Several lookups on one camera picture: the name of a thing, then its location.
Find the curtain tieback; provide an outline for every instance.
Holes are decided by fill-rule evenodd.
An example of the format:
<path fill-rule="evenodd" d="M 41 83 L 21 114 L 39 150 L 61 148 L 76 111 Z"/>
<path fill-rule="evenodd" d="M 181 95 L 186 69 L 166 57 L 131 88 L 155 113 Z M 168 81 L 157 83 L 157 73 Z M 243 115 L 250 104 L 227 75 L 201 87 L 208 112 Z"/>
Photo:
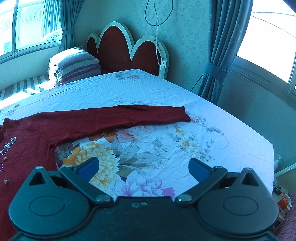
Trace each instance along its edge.
<path fill-rule="evenodd" d="M 213 76 L 216 79 L 223 80 L 228 74 L 228 71 L 221 69 L 208 61 L 205 67 L 205 73 Z"/>
<path fill-rule="evenodd" d="M 74 29 L 73 28 L 63 30 L 63 36 L 66 36 L 66 35 L 69 35 L 69 34 L 73 34 L 73 33 L 74 33 Z"/>

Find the red headboard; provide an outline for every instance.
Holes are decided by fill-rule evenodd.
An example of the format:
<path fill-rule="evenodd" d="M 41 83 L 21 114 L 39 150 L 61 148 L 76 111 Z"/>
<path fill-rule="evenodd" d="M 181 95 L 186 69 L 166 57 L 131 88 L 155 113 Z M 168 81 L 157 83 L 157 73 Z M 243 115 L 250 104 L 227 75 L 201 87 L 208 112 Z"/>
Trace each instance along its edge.
<path fill-rule="evenodd" d="M 151 35 L 142 37 L 134 44 L 129 30 L 118 22 L 109 23 L 100 37 L 90 34 L 86 41 L 87 51 L 108 72 L 141 69 L 165 79 L 169 65 L 168 52 L 158 40 L 159 72 L 155 46 L 156 38 Z"/>

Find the orange object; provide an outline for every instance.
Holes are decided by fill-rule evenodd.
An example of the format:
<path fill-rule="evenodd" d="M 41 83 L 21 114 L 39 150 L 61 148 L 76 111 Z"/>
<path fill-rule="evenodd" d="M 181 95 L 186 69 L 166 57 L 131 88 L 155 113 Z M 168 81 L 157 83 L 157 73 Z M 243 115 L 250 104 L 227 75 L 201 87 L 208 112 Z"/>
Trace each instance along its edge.
<path fill-rule="evenodd" d="M 285 193 L 281 193 L 280 194 L 281 199 L 277 202 L 278 206 L 281 208 L 281 210 L 284 210 L 285 208 L 287 208 L 289 201 L 287 199 L 287 197 L 285 196 Z"/>

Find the curtain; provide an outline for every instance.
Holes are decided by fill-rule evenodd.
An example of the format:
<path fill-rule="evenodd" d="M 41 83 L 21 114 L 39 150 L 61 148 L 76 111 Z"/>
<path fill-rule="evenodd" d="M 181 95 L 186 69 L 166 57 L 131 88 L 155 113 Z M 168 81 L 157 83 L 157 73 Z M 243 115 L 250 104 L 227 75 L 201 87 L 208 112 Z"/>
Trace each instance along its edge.
<path fill-rule="evenodd" d="M 211 0 L 208 62 L 197 94 L 214 104 L 246 33 L 252 6 L 253 0 Z"/>
<path fill-rule="evenodd" d="M 74 47 L 74 25 L 84 0 L 58 0 L 58 11 L 63 36 L 59 52 Z"/>
<path fill-rule="evenodd" d="M 284 0 L 287 5 L 292 8 L 292 10 L 296 13 L 296 1 L 295 0 Z"/>
<path fill-rule="evenodd" d="M 58 14 L 58 0 L 45 0 L 42 15 L 41 38 L 61 28 Z"/>

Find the wall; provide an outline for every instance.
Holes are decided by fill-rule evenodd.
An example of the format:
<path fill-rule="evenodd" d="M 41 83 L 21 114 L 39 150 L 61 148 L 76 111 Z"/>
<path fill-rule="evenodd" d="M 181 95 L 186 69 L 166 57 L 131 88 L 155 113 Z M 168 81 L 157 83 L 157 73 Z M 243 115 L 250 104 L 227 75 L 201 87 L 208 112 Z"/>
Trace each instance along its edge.
<path fill-rule="evenodd" d="M 171 10 L 171 0 L 155 0 L 158 23 Z M 90 33 L 100 35 L 112 21 L 127 26 L 134 42 L 146 34 L 156 35 L 156 28 L 144 18 L 147 1 L 143 0 L 85 0 L 74 27 L 75 43 L 84 46 Z M 174 0 L 169 19 L 158 27 L 158 37 L 168 49 L 170 67 L 167 80 L 188 90 L 202 75 L 207 53 L 209 0 Z M 153 1 L 147 9 L 147 19 L 156 23 Z"/>
<path fill-rule="evenodd" d="M 155 0 L 161 22 L 170 11 L 170 0 Z M 155 27 L 144 18 L 147 1 L 85 0 L 75 24 L 75 43 L 84 46 L 90 33 L 100 35 L 111 21 L 125 24 L 136 42 L 145 34 L 155 35 Z M 151 0 L 148 20 L 155 23 Z M 170 55 L 167 79 L 191 90 L 206 64 L 209 0 L 174 0 L 168 21 L 158 28 L 158 36 Z M 274 145 L 274 155 L 283 157 L 279 169 L 296 162 L 296 111 L 281 99 L 234 73 L 225 79 L 218 106 L 234 115 Z"/>
<path fill-rule="evenodd" d="M 296 163 L 296 111 L 262 87 L 230 72 L 218 106 L 257 131 L 283 157 L 278 170 Z"/>
<path fill-rule="evenodd" d="M 17 57 L 0 64 L 0 90 L 21 80 L 47 73 L 49 59 L 59 46 Z"/>

